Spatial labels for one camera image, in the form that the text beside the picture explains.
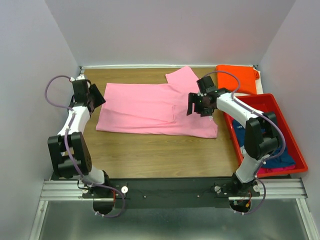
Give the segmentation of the light pink t shirt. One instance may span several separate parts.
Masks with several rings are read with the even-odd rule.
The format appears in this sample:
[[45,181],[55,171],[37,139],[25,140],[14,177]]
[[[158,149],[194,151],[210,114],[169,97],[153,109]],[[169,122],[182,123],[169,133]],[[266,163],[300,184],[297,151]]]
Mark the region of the light pink t shirt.
[[211,117],[187,115],[188,95],[198,91],[193,70],[185,66],[165,77],[162,84],[107,83],[96,130],[217,138]]

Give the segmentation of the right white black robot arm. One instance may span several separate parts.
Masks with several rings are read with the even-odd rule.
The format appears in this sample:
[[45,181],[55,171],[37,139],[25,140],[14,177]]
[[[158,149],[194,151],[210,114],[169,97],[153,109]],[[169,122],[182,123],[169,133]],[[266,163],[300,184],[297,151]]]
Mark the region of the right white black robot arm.
[[187,115],[197,113],[208,117],[220,110],[234,118],[244,128],[244,157],[232,174],[227,190],[241,196],[254,184],[259,169],[268,160],[280,156],[285,148],[284,134],[272,112],[262,112],[241,101],[234,92],[217,88],[209,75],[197,80],[198,93],[189,93]]

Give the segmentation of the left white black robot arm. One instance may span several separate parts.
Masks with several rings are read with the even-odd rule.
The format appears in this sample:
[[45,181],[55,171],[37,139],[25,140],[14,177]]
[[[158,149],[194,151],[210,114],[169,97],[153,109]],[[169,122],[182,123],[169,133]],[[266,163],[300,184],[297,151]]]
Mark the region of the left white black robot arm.
[[108,174],[93,166],[91,155],[84,138],[84,130],[95,109],[106,101],[98,87],[84,75],[77,78],[65,76],[73,88],[68,105],[45,100],[52,106],[66,109],[68,117],[57,135],[47,140],[54,174],[59,178],[76,178],[85,185],[85,190],[101,198],[111,192]]

